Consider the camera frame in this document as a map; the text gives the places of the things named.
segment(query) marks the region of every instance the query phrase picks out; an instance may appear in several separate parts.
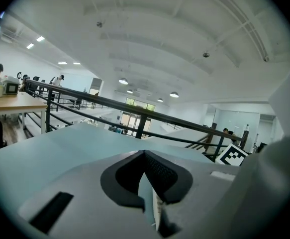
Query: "black hair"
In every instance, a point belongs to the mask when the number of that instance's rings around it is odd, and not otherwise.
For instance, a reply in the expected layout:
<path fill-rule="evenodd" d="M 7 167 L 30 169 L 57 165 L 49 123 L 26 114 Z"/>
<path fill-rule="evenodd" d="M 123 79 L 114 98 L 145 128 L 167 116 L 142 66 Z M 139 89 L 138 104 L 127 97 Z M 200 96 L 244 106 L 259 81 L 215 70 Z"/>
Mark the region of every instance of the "black hair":
<path fill-rule="evenodd" d="M 3 65 L 0 64 L 0 71 L 3 72 Z"/>

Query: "fluorescent light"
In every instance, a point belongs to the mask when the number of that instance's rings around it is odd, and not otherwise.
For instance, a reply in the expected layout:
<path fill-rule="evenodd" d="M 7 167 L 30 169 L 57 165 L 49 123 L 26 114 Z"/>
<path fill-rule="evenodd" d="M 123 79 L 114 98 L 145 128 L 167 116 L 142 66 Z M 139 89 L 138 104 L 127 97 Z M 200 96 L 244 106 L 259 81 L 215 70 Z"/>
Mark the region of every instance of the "fluorescent light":
<path fill-rule="evenodd" d="M 4 11 L 0 13 L 0 18 L 2 18 L 4 15 Z"/>
<path fill-rule="evenodd" d="M 43 37 L 43 36 L 40 36 L 39 38 L 37 38 L 36 40 L 38 41 L 38 42 L 40 42 L 40 41 L 43 41 L 45 38 Z"/>
<path fill-rule="evenodd" d="M 125 78 L 121 78 L 121 79 L 119 80 L 119 82 L 120 82 L 121 84 L 128 85 L 128 81 L 127 81 Z"/>
<path fill-rule="evenodd" d="M 31 49 L 33 46 L 34 46 L 34 44 L 33 44 L 33 43 L 30 43 L 30 44 L 27 46 L 27 49 Z"/>
<path fill-rule="evenodd" d="M 173 98 L 178 98 L 179 97 L 177 92 L 171 92 L 170 96 L 173 97 Z"/>

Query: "table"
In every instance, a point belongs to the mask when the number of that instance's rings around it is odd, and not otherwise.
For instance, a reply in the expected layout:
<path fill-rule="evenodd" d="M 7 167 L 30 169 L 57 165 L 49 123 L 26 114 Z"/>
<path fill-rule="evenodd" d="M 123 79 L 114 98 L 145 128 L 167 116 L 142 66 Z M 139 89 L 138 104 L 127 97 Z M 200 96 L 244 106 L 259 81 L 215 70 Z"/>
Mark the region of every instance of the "table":
<path fill-rule="evenodd" d="M 3 95 L 0 97 L 0 115 L 22 113 L 22 125 L 24 124 L 24 113 L 41 112 L 41 133 L 45 133 L 45 109 L 47 105 L 32 97 L 26 92 L 17 95 Z"/>
<path fill-rule="evenodd" d="M 15 215 L 25 200 L 64 172 L 81 164 L 141 149 L 211 163 L 194 149 L 127 137 L 79 123 L 0 149 L 0 204 Z M 152 205 L 148 180 L 141 180 L 139 195 L 146 206 Z M 146 208 L 145 215 L 153 217 L 152 208 Z"/>

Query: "wooden tabletop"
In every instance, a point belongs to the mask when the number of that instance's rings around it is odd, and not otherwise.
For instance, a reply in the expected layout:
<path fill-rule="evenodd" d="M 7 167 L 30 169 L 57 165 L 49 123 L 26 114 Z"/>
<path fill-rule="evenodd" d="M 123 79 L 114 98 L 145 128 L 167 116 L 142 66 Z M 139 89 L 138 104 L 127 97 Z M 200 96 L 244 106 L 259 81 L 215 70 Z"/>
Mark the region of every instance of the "wooden tabletop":
<path fill-rule="evenodd" d="M 45 107 L 47 107 L 46 104 L 26 92 L 19 92 L 17 95 L 3 95 L 0 97 L 0 111 L 39 109 Z"/>

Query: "ceiling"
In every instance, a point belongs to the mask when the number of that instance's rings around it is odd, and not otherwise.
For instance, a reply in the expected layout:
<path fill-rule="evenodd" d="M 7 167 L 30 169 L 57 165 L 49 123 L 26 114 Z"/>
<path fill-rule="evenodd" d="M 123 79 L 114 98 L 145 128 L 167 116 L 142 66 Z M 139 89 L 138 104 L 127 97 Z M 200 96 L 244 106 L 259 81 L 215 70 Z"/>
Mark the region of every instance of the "ceiling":
<path fill-rule="evenodd" d="M 2 41 L 59 69 L 82 68 L 82 65 L 74 65 L 73 62 L 76 62 L 76 60 L 50 43 L 47 39 L 40 42 L 36 41 L 40 36 L 40 34 L 34 32 L 7 13 L 0 20 L 0 37 Z M 34 46 L 27 49 L 30 43 L 33 43 Z M 59 65 L 58 62 L 67 62 L 67 65 Z"/>
<path fill-rule="evenodd" d="M 267 100 L 290 71 L 290 28 L 270 0 L 17 0 L 7 13 L 117 91 L 167 104 Z"/>

